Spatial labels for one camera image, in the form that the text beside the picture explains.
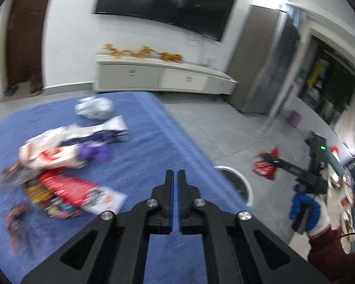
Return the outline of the dark red sleeve forearm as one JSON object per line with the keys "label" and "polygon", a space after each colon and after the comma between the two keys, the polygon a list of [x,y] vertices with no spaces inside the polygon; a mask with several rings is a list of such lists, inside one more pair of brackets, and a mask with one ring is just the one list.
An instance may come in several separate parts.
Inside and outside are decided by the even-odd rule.
{"label": "dark red sleeve forearm", "polygon": [[347,254],[341,244],[340,230],[328,228],[310,238],[308,262],[330,283],[355,283],[355,253]]}

